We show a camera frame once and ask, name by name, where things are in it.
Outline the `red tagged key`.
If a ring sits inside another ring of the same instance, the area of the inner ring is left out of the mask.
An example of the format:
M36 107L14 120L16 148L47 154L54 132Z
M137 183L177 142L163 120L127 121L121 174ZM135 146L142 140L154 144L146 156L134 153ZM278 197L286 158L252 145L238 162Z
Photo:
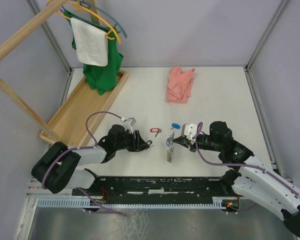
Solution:
M156 127L156 128L151 128L151 129L150 129L150 132L151 132L151 133L154 133L154 134L155 134L154 137L156 138L156 137L158 136L158 134L162 132L162 129L161 129L161 128L158 128L158 127Z

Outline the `blue tagged key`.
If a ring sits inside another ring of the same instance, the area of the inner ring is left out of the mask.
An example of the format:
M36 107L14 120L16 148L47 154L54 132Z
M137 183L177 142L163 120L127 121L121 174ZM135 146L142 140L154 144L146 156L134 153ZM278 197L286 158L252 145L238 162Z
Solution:
M170 129L171 130L174 130L174 129L179 130L180 128L181 128L181 126L178 123L172 123Z

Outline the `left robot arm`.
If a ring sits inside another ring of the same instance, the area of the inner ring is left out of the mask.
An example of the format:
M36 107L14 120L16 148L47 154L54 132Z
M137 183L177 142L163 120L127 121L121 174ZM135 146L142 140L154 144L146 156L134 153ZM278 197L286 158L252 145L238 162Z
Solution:
M131 132L114 124L96 146L68 147L61 141L54 143L31 170L31 175L44 189L57 194L65 188L83 188L89 195L101 189L97 175L78 166L105 164L117 151L141 152L150 148L152 141L144 141L138 130Z

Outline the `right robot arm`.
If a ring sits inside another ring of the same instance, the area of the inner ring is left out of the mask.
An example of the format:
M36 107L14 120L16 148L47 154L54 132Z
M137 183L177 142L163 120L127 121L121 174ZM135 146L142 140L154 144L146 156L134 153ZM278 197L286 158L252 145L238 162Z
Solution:
M203 123L184 124L180 137L171 140L191 152L218 152L218 166L229 170L220 178L221 193L246 197L272 212L284 226L300 238L300 188L267 167L250 149L234 140L224 121L214 121L209 134Z

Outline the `keyring holder with blue handle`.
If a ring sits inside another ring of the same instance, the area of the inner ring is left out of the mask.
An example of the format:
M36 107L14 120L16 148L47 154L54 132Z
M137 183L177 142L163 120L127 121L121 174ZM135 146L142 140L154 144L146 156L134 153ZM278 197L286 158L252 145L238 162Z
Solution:
M175 137L175 133L173 132L166 140L166 146L168 147L167 154L166 154L166 160L168 163L171 163L172 158L173 158L173 153L174 153L174 148L175 148L174 143L173 143L174 137Z

